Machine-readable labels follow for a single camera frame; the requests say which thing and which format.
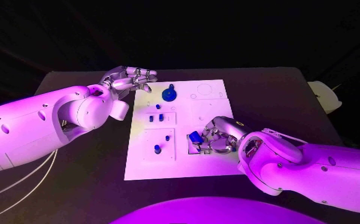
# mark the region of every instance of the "small blue part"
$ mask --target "small blue part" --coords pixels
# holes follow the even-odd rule
[[[161,154],[161,152],[162,152],[162,149],[161,149],[159,145],[155,145],[155,153]]]
[[[194,132],[189,134],[189,140],[191,140],[192,142],[200,142],[200,143],[204,142],[204,140],[202,140],[202,138],[201,138],[201,136],[200,136],[200,134],[198,134],[197,131],[194,131]]]
[[[169,85],[169,88],[163,90],[162,98],[166,102],[171,102],[176,98],[176,91],[174,90],[174,84]]]

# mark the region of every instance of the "dark gray table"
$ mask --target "dark gray table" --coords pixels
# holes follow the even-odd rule
[[[72,85],[95,84],[103,73],[52,72],[36,93]],[[296,68],[162,70],[158,71],[158,78],[159,82],[223,79],[236,119],[252,123],[255,129],[272,128],[311,143],[341,145]],[[108,118],[100,129],[80,136],[59,149],[48,178],[25,201],[0,216],[1,222],[106,223],[136,209],[171,199],[230,196],[272,203],[327,223],[359,223],[359,213],[320,205],[291,191],[270,196],[260,192],[243,175],[124,181],[133,100],[135,93],[124,99],[130,110],[123,122]],[[43,159],[1,171],[1,188],[20,179]],[[46,170],[48,167],[42,168],[0,195],[1,210],[26,195]]]

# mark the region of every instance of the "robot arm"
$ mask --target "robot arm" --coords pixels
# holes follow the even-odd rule
[[[309,144],[270,129],[253,132],[223,116],[201,136],[195,134],[189,137],[200,150],[239,150],[237,168],[265,193],[292,190],[321,204],[360,212],[360,150]],[[305,144],[295,146],[294,141]]]
[[[0,106],[0,170],[49,154],[97,129],[108,116],[121,121],[129,105],[120,99],[130,90],[150,93],[146,82],[155,82],[155,76],[155,71],[117,67],[95,85],[72,86]]]

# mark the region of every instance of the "white board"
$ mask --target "white board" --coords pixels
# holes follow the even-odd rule
[[[162,99],[169,84],[176,91],[172,102]],[[159,82],[150,87],[150,94],[137,90],[135,95],[124,180],[240,175],[237,152],[189,154],[195,152],[187,139],[195,130],[201,133],[215,116],[233,117],[223,80]]]

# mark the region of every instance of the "robotic hand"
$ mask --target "robotic hand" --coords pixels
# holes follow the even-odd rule
[[[72,86],[0,106],[0,170],[32,162],[97,129],[111,116],[123,120],[129,91],[152,92],[156,72],[117,67],[100,83]]]
[[[239,150],[237,168],[269,195],[292,190],[318,203],[360,212],[360,150],[309,144],[270,129],[252,132],[224,116],[189,138],[200,151]]]

